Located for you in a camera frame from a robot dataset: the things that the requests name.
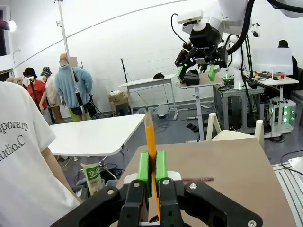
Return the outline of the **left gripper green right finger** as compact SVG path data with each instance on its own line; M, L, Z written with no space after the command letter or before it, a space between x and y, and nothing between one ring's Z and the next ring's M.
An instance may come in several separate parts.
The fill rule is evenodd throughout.
M159 151L155 162L157 209L162 227L181 227L185 211L209 227L261 227L260 215L218 192L201 180L183 183L169 176L166 152Z

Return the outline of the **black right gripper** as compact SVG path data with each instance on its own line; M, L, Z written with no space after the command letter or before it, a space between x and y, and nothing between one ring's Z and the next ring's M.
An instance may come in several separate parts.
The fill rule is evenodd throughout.
M216 73L221 68L227 68L228 53L225 46L218 47L222 41L220 32L213 28L209 23L201 31L192 30L190 41L193 48L190 51L181 50L175 60L175 65L180 67L177 77L180 81L184 80L186 71L196 65L195 59L204 59L210 64L208 77L214 81Z

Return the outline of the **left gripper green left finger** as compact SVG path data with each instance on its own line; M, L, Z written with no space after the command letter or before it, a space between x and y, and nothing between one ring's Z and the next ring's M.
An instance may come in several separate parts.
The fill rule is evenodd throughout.
M151 196L149 154L140 154L138 173L124 178L123 186L105 186L54 222L53 227L138 227L148 221Z

